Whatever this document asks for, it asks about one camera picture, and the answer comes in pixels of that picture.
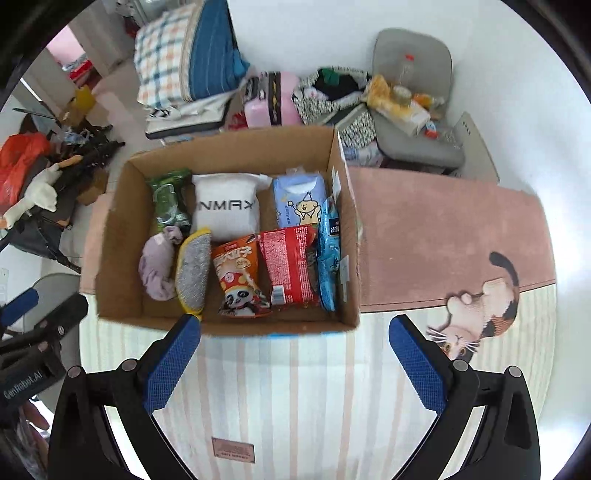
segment silver sponge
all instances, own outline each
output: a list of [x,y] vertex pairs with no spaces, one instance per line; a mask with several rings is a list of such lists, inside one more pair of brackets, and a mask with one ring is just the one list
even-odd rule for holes
[[205,290],[212,256],[211,231],[198,230],[178,252],[176,287],[185,312],[199,315],[205,305]]

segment striped tablecloth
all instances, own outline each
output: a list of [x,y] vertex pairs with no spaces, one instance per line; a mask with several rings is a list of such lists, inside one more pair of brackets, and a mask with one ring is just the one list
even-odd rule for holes
[[[447,318],[445,307],[405,313],[423,332]],[[155,418],[200,480],[391,479],[435,418],[388,343],[396,314],[363,314],[351,333],[204,337]],[[539,417],[555,328],[556,286],[522,293],[514,325],[484,339],[470,364],[496,372],[518,365]],[[114,369],[163,336],[89,315],[80,327],[82,364],[87,372]],[[443,477],[459,469],[481,415],[473,412]],[[147,478],[112,409],[109,417],[132,472]],[[256,464],[214,457],[212,437],[254,444]]]

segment green snack package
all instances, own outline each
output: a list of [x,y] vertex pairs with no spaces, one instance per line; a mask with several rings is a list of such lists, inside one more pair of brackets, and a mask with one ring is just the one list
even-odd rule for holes
[[187,213],[181,189],[190,176],[191,171],[184,168],[167,173],[163,177],[148,180],[148,185],[152,187],[156,221],[160,232],[166,226],[177,226],[183,235],[189,234],[191,217]]

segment screw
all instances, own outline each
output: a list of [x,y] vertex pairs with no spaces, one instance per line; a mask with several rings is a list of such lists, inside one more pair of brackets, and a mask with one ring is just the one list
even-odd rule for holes
[[453,368],[455,368],[459,372],[465,372],[466,370],[468,370],[468,364],[464,360],[454,360]]
[[72,367],[68,370],[68,377],[76,378],[78,375],[82,373],[82,369],[78,366]]
[[519,378],[521,376],[521,370],[515,365],[511,365],[509,367],[509,375],[515,378]]
[[137,361],[133,358],[130,358],[121,364],[121,368],[124,372],[131,372],[132,370],[135,370],[135,367],[137,367],[137,365]]

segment black and white patterned bag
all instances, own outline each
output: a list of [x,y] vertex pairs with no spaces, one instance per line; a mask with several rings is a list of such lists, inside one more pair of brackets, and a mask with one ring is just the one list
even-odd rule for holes
[[[364,89],[370,79],[368,72],[345,67],[327,67],[336,73],[351,75],[360,89]],[[303,78],[294,90],[293,102],[304,125],[332,125],[340,134],[344,147],[363,148],[375,139],[375,126],[362,95],[347,95],[339,100],[311,98],[305,89],[314,86],[318,72]]]

